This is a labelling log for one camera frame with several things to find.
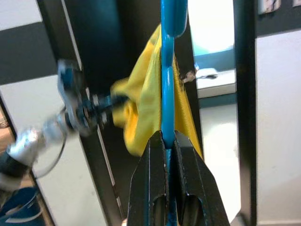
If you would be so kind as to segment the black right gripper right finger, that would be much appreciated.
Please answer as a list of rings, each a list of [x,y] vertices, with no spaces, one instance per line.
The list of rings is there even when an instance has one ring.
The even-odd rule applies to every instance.
[[[190,139],[175,131],[174,192],[181,226],[229,226],[216,180]]]

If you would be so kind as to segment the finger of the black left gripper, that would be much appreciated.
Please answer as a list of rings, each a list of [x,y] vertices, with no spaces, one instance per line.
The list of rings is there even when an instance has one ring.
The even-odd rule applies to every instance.
[[[128,100],[126,95],[112,95],[106,96],[103,101],[104,108],[115,108],[123,105]]]

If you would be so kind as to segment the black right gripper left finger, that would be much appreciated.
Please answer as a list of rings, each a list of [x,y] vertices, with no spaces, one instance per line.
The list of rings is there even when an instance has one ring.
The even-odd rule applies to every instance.
[[[162,134],[148,140],[132,175],[128,203],[129,226],[164,226],[167,222],[166,150]]]

